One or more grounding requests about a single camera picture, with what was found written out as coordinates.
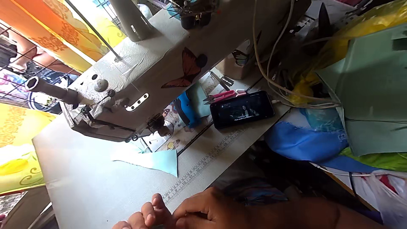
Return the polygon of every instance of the plastic bag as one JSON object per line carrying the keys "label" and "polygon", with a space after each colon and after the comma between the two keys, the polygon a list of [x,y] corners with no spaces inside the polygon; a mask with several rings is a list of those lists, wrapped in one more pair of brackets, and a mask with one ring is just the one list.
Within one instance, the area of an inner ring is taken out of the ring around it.
{"label": "plastic bag", "polygon": [[[407,227],[407,173],[377,170],[372,172],[376,176],[369,176],[365,180],[374,193],[383,223],[391,229],[405,229]],[[399,195],[383,184],[380,175],[388,174],[389,182]]]}
{"label": "plastic bag", "polygon": [[[407,0],[396,0],[383,4],[352,20],[334,34],[318,56],[312,60],[312,63],[305,68],[301,66],[300,69],[293,71],[294,74],[291,77],[296,82],[293,91],[313,96],[310,87],[319,82],[319,78],[314,71],[326,68],[345,58],[349,41],[352,38],[375,33],[405,22],[407,22]],[[293,104],[310,102],[309,99],[296,95],[290,95],[289,99]]]}

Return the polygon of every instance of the smartphone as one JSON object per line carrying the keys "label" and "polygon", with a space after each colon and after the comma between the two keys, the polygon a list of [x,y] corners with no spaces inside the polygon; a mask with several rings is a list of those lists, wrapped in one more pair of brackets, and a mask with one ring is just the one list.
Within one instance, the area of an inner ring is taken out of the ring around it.
{"label": "smartphone", "polygon": [[216,129],[267,119],[275,115],[269,96],[263,90],[212,103],[210,112]]}

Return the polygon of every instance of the white cable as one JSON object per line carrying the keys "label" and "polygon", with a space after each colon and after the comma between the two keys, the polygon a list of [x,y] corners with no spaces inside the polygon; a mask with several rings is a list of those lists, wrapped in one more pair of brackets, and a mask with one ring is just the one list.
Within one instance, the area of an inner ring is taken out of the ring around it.
{"label": "white cable", "polygon": [[305,105],[305,106],[296,106],[293,104],[290,104],[290,100],[283,94],[280,94],[279,92],[277,92],[273,87],[270,86],[270,82],[268,82],[268,85],[270,87],[270,89],[272,89],[274,91],[274,93],[278,94],[280,97],[282,97],[283,99],[285,99],[286,101],[288,101],[289,103],[285,103],[283,101],[279,101],[280,103],[286,105],[286,106],[290,106],[290,107],[295,107],[295,108],[307,108],[307,109],[327,109],[327,108],[334,108],[334,107],[338,107],[338,104],[334,104],[334,103],[323,103],[323,104],[315,104],[315,105]]}
{"label": "white cable", "polygon": [[330,102],[330,103],[334,103],[334,104],[340,104],[339,102],[333,101],[333,100],[331,100],[331,99],[316,98],[316,97],[306,96],[306,95],[302,95],[302,94],[299,94],[299,93],[290,91],[290,90],[288,90],[287,88],[284,88],[284,87],[282,87],[282,86],[276,84],[274,81],[272,81],[271,79],[269,79],[269,78],[267,77],[266,73],[264,72],[263,67],[261,66],[260,57],[259,57],[259,55],[258,55],[258,50],[257,50],[257,41],[256,41],[256,35],[255,35],[255,33],[256,33],[256,31],[255,31],[255,27],[256,27],[256,11],[257,11],[256,8],[257,8],[257,0],[254,0],[253,27],[252,27],[252,32],[253,32],[253,46],[254,46],[254,53],[255,53],[255,56],[256,56],[257,65],[258,65],[258,68],[259,68],[261,74],[263,75],[263,77],[264,77],[268,82],[270,82],[271,84],[273,84],[275,87],[277,87],[277,88],[279,88],[279,89],[281,89],[281,90],[283,90],[283,91],[286,91],[286,92],[288,92],[288,93],[290,93],[290,94],[293,94],[293,95],[296,95],[296,96],[299,96],[299,97],[302,97],[302,98],[307,98],[307,99],[312,99],[312,100],[317,100],[317,101]]}
{"label": "white cable", "polygon": [[[324,169],[324,168],[322,168],[321,166],[319,166],[319,165],[316,165],[316,164],[314,164],[317,168],[320,168],[320,169],[322,169],[323,171],[325,171],[325,172],[329,172],[329,173],[332,173],[332,174],[334,174],[334,175],[339,175],[339,176],[350,176],[349,174],[345,174],[345,173],[336,173],[336,172],[331,172],[331,171],[329,171],[329,170],[326,170],[326,169]],[[374,174],[352,174],[352,176],[374,176]]]}
{"label": "white cable", "polygon": [[275,50],[276,47],[277,47],[277,43],[280,41],[282,35],[284,34],[285,30],[286,30],[287,27],[288,27],[288,24],[290,23],[291,16],[293,15],[293,11],[294,11],[294,3],[295,3],[295,0],[291,0],[290,12],[289,12],[289,14],[288,14],[287,22],[285,23],[284,28],[282,29],[280,35],[278,36],[276,42],[274,43],[273,49],[271,50],[270,57],[269,57],[269,62],[267,63],[267,78],[269,77],[271,57],[272,57],[273,54],[274,54],[274,50]]}

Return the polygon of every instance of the yellow curtain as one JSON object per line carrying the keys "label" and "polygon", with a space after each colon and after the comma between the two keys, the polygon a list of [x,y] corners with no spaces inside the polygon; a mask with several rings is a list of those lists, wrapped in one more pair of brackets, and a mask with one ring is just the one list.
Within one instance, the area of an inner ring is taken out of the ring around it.
{"label": "yellow curtain", "polygon": [[[84,72],[109,51],[64,0],[0,0],[0,5],[2,21],[75,70]],[[113,47],[126,37],[107,18],[88,19],[98,21],[93,25]]]}
{"label": "yellow curtain", "polygon": [[31,139],[55,117],[0,103],[0,195],[44,185]]}

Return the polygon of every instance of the hand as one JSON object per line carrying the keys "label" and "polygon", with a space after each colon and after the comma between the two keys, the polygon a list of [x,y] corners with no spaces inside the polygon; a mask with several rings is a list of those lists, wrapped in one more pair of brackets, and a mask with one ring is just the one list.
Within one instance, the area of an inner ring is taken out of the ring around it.
{"label": "hand", "polygon": [[150,229],[152,226],[164,225],[165,229],[175,229],[175,220],[164,204],[160,194],[154,194],[151,202],[145,203],[126,221],[116,223],[112,229]]}
{"label": "hand", "polygon": [[249,229],[251,215],[249,208],[213,187],[184,200],[173,213],[176,227],[182,229]]}

